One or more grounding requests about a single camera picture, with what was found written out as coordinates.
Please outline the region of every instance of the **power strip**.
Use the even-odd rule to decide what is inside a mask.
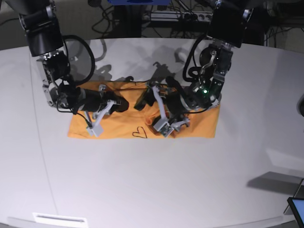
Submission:
[[[210,23],[212,20],[213,12],[209,11],[194,11],[194,15],[197,16],[197,20],[199,22],[207,22]],[[173,12],[173,11],[154,11],[150,15],[144,15],[144,20],[151,21],[179,21],[182,19],[188,19],[193,17],[192,13],[188,12]]]

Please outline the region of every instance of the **cable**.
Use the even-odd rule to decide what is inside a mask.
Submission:
[[[169,9],[173,9],[175,12],[179,11],[180,14],[181,14],[181,7],[176,7],[176,6],[174,6],[173,0],[171,0],[170,6],[171,6],[171,7],[168,7]]]
[[[188,112],[188,113],[185,113],[185,114],[200,114],[200,113],[204,113],[205,111],[208,111],[208,110],[209,110],[209,109],[206,108],[206,109],[204,109],[204,110],[202,110],[202,111],[199,111],[199,112],[194,112],[194,113]]]
[[[108,27],[106,28],[104,33],[107,33],[107,31],[109,30],[110,26],[111,26],[111,20],[108,16],[108,14],[106,13],[106,11],[104,10],[104,8],[102,7],[102,5],[99,6],[99,8],[102,10],[102,16],[104,15],[104,17],[107,19],[108,21]]]
[[[279,30],[279,27],[276,28],[276,31],[274,33],[274,40],[275,40],[275,48],[276,48],[276,35],[277,35],[277,31]]]
[[[93,31],[96,32],[96,33],[102,34],[102,35],[104,36],[104,34],[108,31],[108,29],[109,29],[110,26],[111,26],[111,20],[110,20],[109,17],[108,17],[108,14],[110,14],[111,11],[108,12],[108,13],[106,13],[106,12],[107,12],[109,9],[111,9],[112,7],[113,7],[113,6],[110,6],[110,7],[106,8],[106,9],[104,9],[102,6],[99,7],[99,8],[103,11],[103,13],[102,13],[102,17],[103,17],[103,18],[102,18],[101,20],[97,21],[94,25],[92,25],[92,26],[91,26],[91,30],[93,30]],[[103,22],[104,19],[106,19],[106,20],[108,21],[108,26],[107,26],[106,32],[101,32],[101,31],[98,31],[97,29],[95,29],[95,27],[96,27],[97,25],[99,25],[101,22]]]
[[[192,58],[193,58],[193,63],[194,63],[194,66],[195,66],[195,67],[198,67],[198,65],[196,65],[196,61],[195,61],[195,55],[194,55],[194,53],[193,53],[193,55],[192,55]]]
[[[280,34],[280,33],[283,33],[283,32],[288,32],[288,31],[290,31],[290,30],[292,30],[292,29],[294,29],[294,28],[289,28],[289,29],[285,29],[285,30],[283,30],[283,31],[277,32],[277,33],[275,33],[274,35],[269,36],[267,39],[270,39],[271,37],[276,36],[277,34]]]
[[[152,29],[156,32],[157,35],[160,36],[160,38],[162,38],[162,36],[159,34],[159,32],[154,27],[152,27]]]
[[[54,86],[56,87],[57,90],[59,90],[59,86],[57,85],[57,83],[54,80],[53,74],[51,74],[51,81],[54,84]]]
[[[186,61],[186,64],[185,64],[185,67],[183,69],[183,72],[182,72],[182,78],[186,81],[186,82],[195,82],[196,80],[194,78],[189,78],[187,77],[187,71],[188,71],[188,67],[189,67],[189,64],[191,62],[191,59],[192,59],[192,56],[194,55],[195,53],[195,50],[196,48],[198,47],[198,45],[200,44],[200,42],[206,37],[206,33],[204,33],[203,35],[201,35],[193,44],[192,48],[191,48],[191,51],[187,57],[187,61]]]
[[[83,40],[81,39],[80,37],[76,36],[76,35],[67,35],[67,36],[63,36],[63,39],[64,40],[67,40],[67,39],[73,39],[73,40],[77,40],[79,43],[81,43],[85,49],[87,50],[89,56],[90,56],[90,59],[91,59],[91,70],[90,70],[90,73],[88,74],[88,76],[81,80],[81,81],[75,81],[75,85],[76,86],[79,86],[79,85],[82,85],[88,81],[90,81],[90,79],[92,78],[93,74],[94,74],[94,71],[95,71],[95,57],[94,57],[94,54],[90,48],[90,46]]]
[[[193,12],[185,5],[185,3],[183,3],[181,0],[175,0],[180,7],[182,7],[185,11],[190,12],[191,14],[193,14]]]
[[[4,25],[4,24],[7,23],[7,22],[13,21],[13,20],[19,20],[19,18],[11,18],[11,19],[5,20],[4,22],[2,22],[2,23],[0,24],[0,26]]]
[[[59,107],[58,107],[58,104],[59,104],[59,101],[57,101],[57,105],[56,105],[56,108],[57,108],[57,111],[60,112],[60,113],[72,113],[74,114],[72,111],[60,111],[59,110]],[[82,118],[84,118],[84,120],[86,121],[86,124],[89,126],[89,127],[92,127],[92,124],[83,116],[81,115],[80,113],[76,113],[76,115],[79,115],[81,116]]]

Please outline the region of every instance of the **orange cloth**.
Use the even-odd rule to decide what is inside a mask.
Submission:
[[[98,90],[100,82],[88,82],[81,87]],[[105,116],[101,121],[104,132],[98,137],[90,136],[86,131],[86,122],[79,115],[74,115],[71,121],[68,136],[81,139],[113,139],[113,138],[163,138],[155,132],[152,126],[154,119],[160,116],[157,102],[152,107],[146,105],[142,111],[134,106],[137,99],[146,90],[142,82],[106,82],[107,90],[115,91],[129,102],[129,109],[123,113],[114,112]],[[190,127],[182,126],[180,132],[174,131],[169,138],[205,137],[214,138],[218,123],[219,107],[201,114],[189,114]]]

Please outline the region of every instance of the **white tabletop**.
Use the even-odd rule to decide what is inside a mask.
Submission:
[[[166,64],[181,79],[183,63],[178,59],[186,58],[192,43],[193,40],[161,38],[107,40],[107,52],[96,64],[95,79],[133,76],[138,81],[146,80],[153,75],[155,62]],[[77,45],[68,45],[73,69],[85,75],[89,70],[85,51],[74,58]],[[102,55],[100,40],[91,41],[90,46],[96,58]],[[197,55],[206,46],[202,42]],[[248,185],[270,171],[304,171],[304,118],[296,109],[304,94],[304,55],[252,45],[243,45],[234,52],[223,89],[216,138],[211,140],[67,138],[71,115],[58,113],[47,105],[35,59],[30,59],[30,71],[26,48],[8,50],[6,55],[0,52],[0,69],[4,72],[1,85],[5,85],[0,92],[14,91],[5,99],[2,96],[2,107],[8,111],[2,112],[3,117],[8,115],[8,119],[1,119],[5,129],[2,138],[6,137],[3,144],[10,152],[2,151],[1,157],[8,160],[16,153],[5,164],[14,165],[14,169],[6,173],[1,170],[0,180],[7,183],[4,177],[8,176],[20,187],[26,179],[32,186],[18,191],[24,194],[19,200],[30,196],[27,200],[41,202],[30,191],[40,187],[45,201],[44,207],[25,203],[24,211],[15,208],[19,201],[7,202],[0,206],[0,222],[6,216],[32,220],[31,212],[85,217],[92,228],[209,228],[251,222],[260,222],[251,227],[267,227],[289,220],[290,217],[282,217],[288,195]],[[13,74],[9,71],[10,77],[5,73],[9,58],[3,59],[7,55],[18,64]],[[21,90],[23,81],[26,92]],[[14,114],[20,112],[16,102],[23,105],[21,110],[26,110],[18,116],[26,126],[16,122]],[[38,172],[36,179],[33,170]],[[16,190],[12,186],[8,189],[11,194],[4,193],[14,198]],[[15,211],[7,212],[5,206]]]

